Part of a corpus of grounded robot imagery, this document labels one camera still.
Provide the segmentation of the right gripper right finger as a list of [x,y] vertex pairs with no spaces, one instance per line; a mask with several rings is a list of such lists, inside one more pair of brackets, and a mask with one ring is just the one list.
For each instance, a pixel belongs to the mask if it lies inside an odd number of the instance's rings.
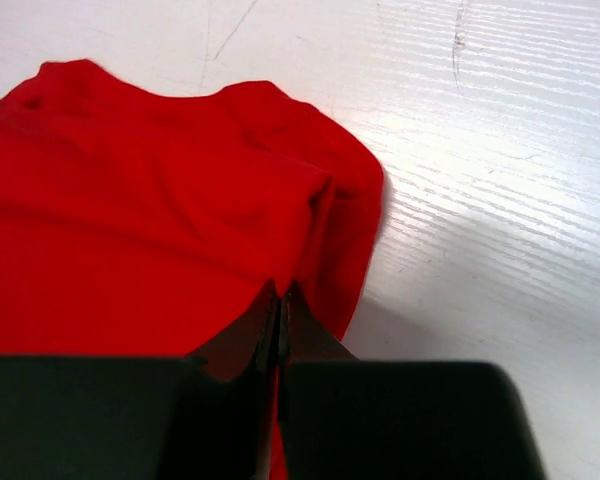
[[292,479],[542,479],[520,395],[477,361],[364,361],[282,299],[280,426]]

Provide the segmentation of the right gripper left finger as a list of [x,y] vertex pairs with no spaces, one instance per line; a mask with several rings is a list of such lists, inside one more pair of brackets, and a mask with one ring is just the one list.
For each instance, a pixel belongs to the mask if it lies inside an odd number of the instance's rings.
[[279,300],[186,356],[0,356],[0,479],[254,479]]

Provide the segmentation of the red t-shirt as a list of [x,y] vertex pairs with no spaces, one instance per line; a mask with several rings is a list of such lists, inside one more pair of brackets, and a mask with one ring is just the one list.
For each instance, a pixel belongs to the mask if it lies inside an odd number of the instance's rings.
[[341,342],[384,174],[267,81],[163,97],[88,60],[0,98],[0,356],[186,356],[271,284]]

